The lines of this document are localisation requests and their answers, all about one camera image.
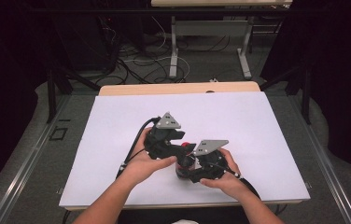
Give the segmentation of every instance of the person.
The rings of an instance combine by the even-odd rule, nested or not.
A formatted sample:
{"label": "person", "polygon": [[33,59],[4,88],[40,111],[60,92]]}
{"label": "person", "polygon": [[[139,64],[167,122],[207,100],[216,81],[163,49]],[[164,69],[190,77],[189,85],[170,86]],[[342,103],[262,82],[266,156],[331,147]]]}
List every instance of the person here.
{"label": "person", "polygon": [[[149,130],[147,128],[141,133],[132,156],[144,148],[144,140]],[[230,151],[221,148],[220,152],[224,155],[229,167],[234,172],[241,174]],[[138,153],[129,161],[123,173],[91,206],[77,217],[74,223],[116,223],[120,211],[133,188],[149,178],[155,171],[168,167],[175,162],[176,157],[174,156],[162,160],[152,160],[147,153]],[[201,179],[200,183],[209,188],[221,189],[225,194],[237,200],[243,206],[251,224],[283,223],[246,185],[228,172],[220,179]]]}

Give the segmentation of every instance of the table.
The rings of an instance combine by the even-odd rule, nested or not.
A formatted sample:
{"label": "table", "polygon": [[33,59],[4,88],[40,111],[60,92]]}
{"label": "table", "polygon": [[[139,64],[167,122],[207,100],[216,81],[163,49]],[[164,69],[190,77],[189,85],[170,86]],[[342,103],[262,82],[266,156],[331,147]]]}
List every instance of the table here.
{"label": "table", "polygon": [[[154,7],[253,7],[290,5],[292,0],[152,0]],[[251,36],[254,18],[247,21],[176,21],[172,17],[172,58],[169,77],[176,77],[178,48],[176,37],[178,35],[233,35],[243,36],[243,45],[237,49],[244,78],[252,78],[246,60],[246,50]]]}
{"label": "table", "polygon": [[[310,199],[266,95],[257,83],[208,82],[103,87],[95,99],[59,206],[67,210],[89,206],[115,179],[141,125],[167,111],[186,133],[183,140],[173,144],[229,140],[225,148],[265,203]],[[175,167],[168,167],[138,185],[124,208],[237,204],[219,189],[179,180]]]}

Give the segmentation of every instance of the person's left hand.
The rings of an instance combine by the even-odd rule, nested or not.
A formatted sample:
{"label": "person's left hand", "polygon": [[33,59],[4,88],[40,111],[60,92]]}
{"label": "person's left hand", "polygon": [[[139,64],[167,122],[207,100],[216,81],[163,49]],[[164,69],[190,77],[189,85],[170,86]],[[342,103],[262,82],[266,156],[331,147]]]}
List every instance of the person's left hand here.
{"label": "person's left hand", "polygon": [[140,138],[138,139],[133,150],[131,156],[132,159],[128,162],[125,170],[120,175],[120,177],[127,177],[130,179],[131,183],[134,185],[143,182],[155,171],[168,167],[176,162],[175,156],[161,160],[152,160],[145,150],[139,152],[144,148],[144,141],[150,129],[151,128],[146,128],[144,131],[142,131]]}

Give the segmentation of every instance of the white tabletop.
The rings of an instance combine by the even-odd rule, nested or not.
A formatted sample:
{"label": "white tabletop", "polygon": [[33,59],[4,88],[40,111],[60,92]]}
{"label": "white tabletop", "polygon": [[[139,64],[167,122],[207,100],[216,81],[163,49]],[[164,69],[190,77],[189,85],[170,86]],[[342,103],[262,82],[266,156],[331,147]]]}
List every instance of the white tabletop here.
{"label": "white tabletop", "polygon": [[154,7],[232,7],[290,5],[292,0],[152,0]]}
{"label": "white tabletop", "polygon": [[[121,162],[148,119],[170,112],[187,141],[227,139],[242,174],[266,203],[310,199],[264,92],[97,96],[60,206],[89,206],[114,181]],[[179,180],[175,167],[138,185],[126,208],[235,203],[218,189]]]}

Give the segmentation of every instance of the forearm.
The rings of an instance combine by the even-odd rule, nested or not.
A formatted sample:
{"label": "forearm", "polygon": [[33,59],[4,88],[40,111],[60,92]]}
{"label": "forearm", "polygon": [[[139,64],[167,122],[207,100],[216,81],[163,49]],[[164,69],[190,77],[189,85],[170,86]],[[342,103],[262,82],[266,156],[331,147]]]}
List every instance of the forearm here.
{"label": "forearm", "polygon": [[120,176],[74,223],[115,223],[134,186]]}
{"label": "forearm", "polygon": [[235,199],[243,206],[251,224],[283,223],[257,196],[251,191],[238,194]]}

